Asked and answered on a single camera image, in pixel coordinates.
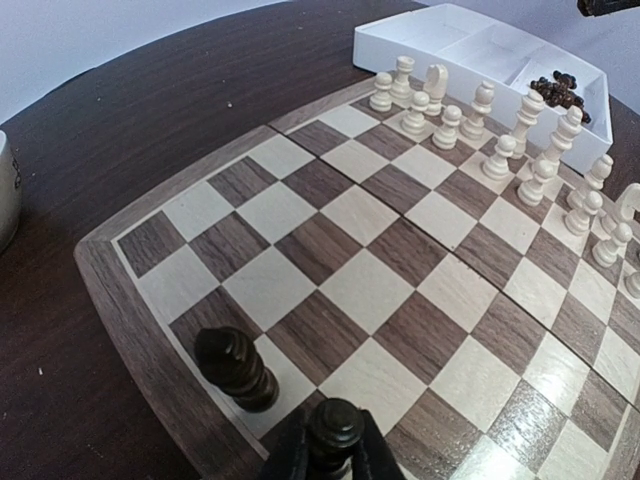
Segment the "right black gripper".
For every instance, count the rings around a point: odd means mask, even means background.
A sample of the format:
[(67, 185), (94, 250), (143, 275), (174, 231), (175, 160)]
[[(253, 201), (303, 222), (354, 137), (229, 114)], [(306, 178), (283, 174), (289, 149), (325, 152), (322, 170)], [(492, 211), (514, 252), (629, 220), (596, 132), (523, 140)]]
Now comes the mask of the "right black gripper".
[(577, 8), (584, 17), (599, 17), (638, 8), (640, 0), (578, 0)]

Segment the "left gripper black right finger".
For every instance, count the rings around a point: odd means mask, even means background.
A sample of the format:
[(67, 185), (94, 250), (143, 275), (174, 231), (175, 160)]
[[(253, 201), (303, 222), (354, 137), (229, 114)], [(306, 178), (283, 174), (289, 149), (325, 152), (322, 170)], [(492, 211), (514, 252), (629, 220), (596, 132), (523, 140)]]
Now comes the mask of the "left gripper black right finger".
[(368, 410), (359, 411), (364, 430), (353, 447), (353, 480), (404, 480), (396, 459)]

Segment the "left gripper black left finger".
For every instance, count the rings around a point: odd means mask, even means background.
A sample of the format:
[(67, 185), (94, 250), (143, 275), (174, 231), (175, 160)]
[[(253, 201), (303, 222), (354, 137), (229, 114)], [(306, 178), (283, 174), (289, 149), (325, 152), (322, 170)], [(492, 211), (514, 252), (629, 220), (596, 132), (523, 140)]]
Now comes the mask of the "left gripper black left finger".
[(275, 448), (259, 473), (259, 479), (305, 480), (308, 465), (307, 415), (304, 410), (296, 409), (280, 432)]

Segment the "dark brown chess piece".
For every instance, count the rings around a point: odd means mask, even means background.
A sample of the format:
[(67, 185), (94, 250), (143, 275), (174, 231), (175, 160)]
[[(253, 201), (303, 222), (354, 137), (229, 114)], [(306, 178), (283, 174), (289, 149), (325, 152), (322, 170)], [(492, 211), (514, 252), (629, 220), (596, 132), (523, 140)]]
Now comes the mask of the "dark brown chess piece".
[(363, 433), (363, 416), (351, 402), (340, 398), (320, 402), (307, 424), (307, 478), (351, 479), (354, 446)]
[(278, 399), (278, 381), (245, 332), (203, 328), (195, 337), (194, 355), (202, 376), (242, 410), (264, 412)]

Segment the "white plastic compartment tray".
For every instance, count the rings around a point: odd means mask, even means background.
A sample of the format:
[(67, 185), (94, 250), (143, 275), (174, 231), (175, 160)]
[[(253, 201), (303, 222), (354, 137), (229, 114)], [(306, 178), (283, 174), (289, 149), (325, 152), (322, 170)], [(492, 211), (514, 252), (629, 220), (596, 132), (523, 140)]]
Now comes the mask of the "white plastic compartment tray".
[(413, 77), (426, 78), (432, 64), (449, 72), (447, 93), (470, 103), (483, 81), (495, 85), (490, 116), (507, 128), (531, 81), (554, 71), (573, 75), (577, 95), (591, 121), (564, 162), (584, 173), (613, 143), (606, 74), (579, 57), (523, 30), (453, 4), (412, 10), (360, 25), (354, 30), (353, 63), (378, 73), (393, 70), (399, 56), (414, 59)]

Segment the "wooden chess board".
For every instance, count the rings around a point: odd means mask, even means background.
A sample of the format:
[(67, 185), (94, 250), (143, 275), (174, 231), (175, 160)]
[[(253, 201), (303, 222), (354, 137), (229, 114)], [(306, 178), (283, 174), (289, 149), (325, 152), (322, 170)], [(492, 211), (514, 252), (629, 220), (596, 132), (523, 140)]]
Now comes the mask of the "wooden chess board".
[(363, 81), (259, 127), (87, 235), (75, 258), (203, 479), (253, 478), (296, 409), (369, 410), (409, 479), (630, 479), (639, 228), (538, 149), (485, 173)]

